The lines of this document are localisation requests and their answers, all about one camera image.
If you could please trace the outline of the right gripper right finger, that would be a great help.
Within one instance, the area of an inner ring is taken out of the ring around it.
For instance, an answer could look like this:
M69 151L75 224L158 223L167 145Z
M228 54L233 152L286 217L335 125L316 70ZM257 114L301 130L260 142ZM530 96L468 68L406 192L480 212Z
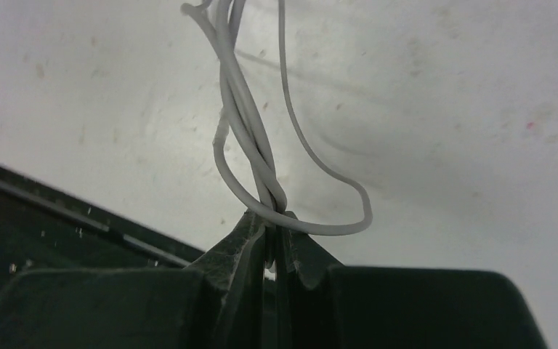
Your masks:
M297 230L278 228L274 247L278 347L338 348L328 270L341 263Z

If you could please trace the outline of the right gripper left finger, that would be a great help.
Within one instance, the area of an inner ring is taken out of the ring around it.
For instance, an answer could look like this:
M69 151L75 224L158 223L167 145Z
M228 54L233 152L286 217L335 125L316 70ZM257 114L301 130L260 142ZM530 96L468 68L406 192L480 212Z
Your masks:
M265 227L247 211L233 230L188 270L203 274L196 306L204 348L260 348L264 304Z

